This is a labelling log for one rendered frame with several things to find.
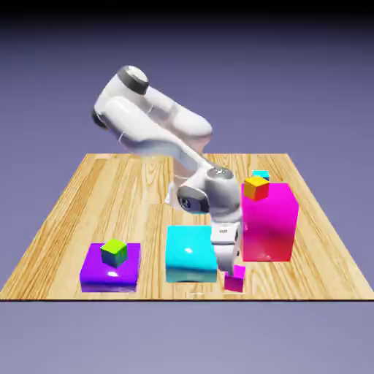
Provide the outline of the large purple box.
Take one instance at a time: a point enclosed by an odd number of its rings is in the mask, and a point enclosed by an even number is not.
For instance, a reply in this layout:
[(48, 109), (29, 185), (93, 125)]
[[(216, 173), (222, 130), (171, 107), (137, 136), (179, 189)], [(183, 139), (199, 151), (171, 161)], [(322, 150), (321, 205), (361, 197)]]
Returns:
[(114, 268), (102, 262), (103, 243), (91, 243), (80, 270), (82, 292), (135, 292), (141, 263), (141, 244), (128, 243), (127, 260)]

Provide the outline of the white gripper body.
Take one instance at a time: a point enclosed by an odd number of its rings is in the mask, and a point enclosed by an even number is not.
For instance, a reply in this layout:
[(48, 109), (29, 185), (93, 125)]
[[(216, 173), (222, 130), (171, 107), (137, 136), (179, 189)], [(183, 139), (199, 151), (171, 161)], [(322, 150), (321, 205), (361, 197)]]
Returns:
[(240, 252), (239, 242), (235, 243), (216, 243), (215, 257), (219, 270), (227, 272), (228, 275), (234, 274), (234, 263)]

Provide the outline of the small magenta cube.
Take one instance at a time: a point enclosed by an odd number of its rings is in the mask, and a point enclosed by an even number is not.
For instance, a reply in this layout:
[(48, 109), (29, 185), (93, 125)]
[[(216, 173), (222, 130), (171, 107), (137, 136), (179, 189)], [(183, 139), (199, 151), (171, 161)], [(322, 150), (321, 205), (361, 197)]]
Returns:
[(224, 289), (227, 291), (243, 292), (245, 282), (245, 266), (235, 265), (232, 275), (225, 273)]

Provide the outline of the large cyan box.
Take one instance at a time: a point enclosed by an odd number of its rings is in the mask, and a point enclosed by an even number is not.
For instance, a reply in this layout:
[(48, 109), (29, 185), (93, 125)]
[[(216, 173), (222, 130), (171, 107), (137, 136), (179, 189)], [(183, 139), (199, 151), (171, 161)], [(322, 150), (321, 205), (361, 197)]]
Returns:
[(211, 227), (168, 226), (165, 247), (168, 283), (215, 283), (218, 265), (210, 241)]

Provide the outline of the small green cube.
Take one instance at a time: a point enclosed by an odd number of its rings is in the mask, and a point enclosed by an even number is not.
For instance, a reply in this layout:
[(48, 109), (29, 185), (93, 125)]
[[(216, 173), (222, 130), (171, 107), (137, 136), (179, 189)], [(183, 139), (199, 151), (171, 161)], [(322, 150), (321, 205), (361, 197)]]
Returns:
[(127, 243), (111, 239), (100, 247), (102, 262), (117, 268), (127, 260)]

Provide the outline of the small orange cube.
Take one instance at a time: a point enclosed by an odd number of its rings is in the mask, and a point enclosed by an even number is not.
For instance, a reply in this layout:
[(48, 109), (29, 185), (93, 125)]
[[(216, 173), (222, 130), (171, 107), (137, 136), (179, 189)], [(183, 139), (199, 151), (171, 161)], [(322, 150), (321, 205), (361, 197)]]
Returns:
[(252, 176), (244, 180), (243, 194), (253, 201), (259, 201), (268, 197), (269, 186), (269, 181), (263, 177)]

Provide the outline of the large magenta box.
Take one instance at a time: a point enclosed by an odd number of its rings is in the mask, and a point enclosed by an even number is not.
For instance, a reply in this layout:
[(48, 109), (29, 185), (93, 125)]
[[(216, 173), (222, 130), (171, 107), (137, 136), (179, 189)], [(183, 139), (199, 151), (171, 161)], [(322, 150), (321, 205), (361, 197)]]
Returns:
[(287, 183), (271, 183), (259, 201), (241, 196), (244, 262), (288, 262), (291, 259), (299, 204)]

